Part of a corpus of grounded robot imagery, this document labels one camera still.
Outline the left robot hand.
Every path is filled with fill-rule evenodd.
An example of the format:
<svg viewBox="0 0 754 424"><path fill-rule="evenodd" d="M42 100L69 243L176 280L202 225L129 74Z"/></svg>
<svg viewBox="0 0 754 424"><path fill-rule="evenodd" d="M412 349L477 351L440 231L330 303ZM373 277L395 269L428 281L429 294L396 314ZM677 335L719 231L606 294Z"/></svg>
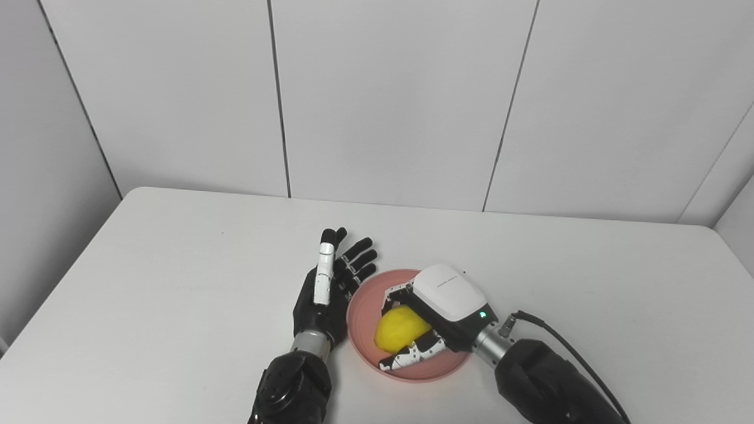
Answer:
<svg viewBox="0 0 754 424"><path fill-rule="evenodd" d="M343 253L346 228L322 231L318 262L305 276L293 309L293 334L316 332L332 350L348 331L346 314L360 286L376 272L377 251L371 238L362 238Z"/></svg>

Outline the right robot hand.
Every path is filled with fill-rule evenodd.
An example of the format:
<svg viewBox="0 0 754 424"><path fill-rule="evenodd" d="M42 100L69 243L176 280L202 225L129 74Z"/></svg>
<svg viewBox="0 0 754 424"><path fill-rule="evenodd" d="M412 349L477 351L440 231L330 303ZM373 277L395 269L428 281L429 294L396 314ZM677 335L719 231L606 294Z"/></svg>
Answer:
<svg viewBox="0 0 754 424"><path fill-rule="evenodd" d="M382 372L412 367L446 350L471 353L500 323L482 291L447 264L425 268L385 290L381 319L395 320L407 312L422 319L422 325L396 324L409 335L380 360Z"/></svg>

